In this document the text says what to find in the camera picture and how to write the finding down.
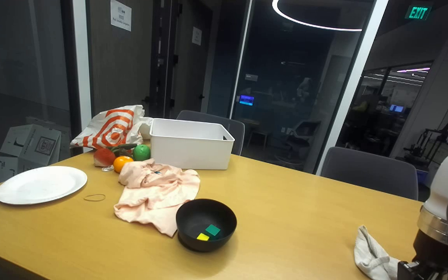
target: pink towel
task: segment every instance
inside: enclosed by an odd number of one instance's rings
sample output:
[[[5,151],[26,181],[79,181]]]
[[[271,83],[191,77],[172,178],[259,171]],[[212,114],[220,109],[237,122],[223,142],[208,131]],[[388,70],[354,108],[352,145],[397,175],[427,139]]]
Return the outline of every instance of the pink towel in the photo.
[[[124,185],[114,215],[127,223],[153,224],[173,237],[177,209],[195,198],[198,178],[194,170],[156,165],[153,161],[125,164],[117,176]]]

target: office chair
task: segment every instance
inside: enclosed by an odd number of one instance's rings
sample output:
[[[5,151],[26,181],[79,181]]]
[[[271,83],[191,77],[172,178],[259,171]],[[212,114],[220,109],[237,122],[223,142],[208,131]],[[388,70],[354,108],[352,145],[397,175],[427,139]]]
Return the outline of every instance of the office chair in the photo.
[[[203,114],[203,112],[195,112],[195,111],[180,111],[177,115],[178,120],[192,120],[192,122],[206,122],[206,123],[220,123],[229,136],[234,137],[233,143],[233,154],[240,154],[242,153],[242,143],[243,143],[243,123],[237,120],[229,120],[220,115],[211,115],[211,114]]]
[[[320,176],[418,199],[415,167],[390,157],[332,147],[326,153]]]

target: plastic bag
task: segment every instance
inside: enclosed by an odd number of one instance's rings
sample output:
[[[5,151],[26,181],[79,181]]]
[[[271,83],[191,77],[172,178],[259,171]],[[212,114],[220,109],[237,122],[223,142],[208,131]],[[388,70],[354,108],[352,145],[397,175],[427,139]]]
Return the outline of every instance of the plastic bag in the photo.
[[[83,148],[111,148],[124,143],[142,143],[139,126],[141,105],[113,108],[93,117],[86,128],[69,145]]]

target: wooden table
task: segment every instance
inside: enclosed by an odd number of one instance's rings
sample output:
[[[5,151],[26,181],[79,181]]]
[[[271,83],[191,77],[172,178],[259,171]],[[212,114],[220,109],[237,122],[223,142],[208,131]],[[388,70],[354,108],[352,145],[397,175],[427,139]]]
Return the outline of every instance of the wooden table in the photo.
[[[226,171],[198,171],[197,198],[229,206],[236,232],[222,249],[195,254],[117,220],[122,187],[89,154],[57,165],[85,171],[86,185],[49,204],[0,204],[0,259],[44,279],[365,279],[352,263],[359,226],[390,255],[413,257],[416,201],[231,156]]]

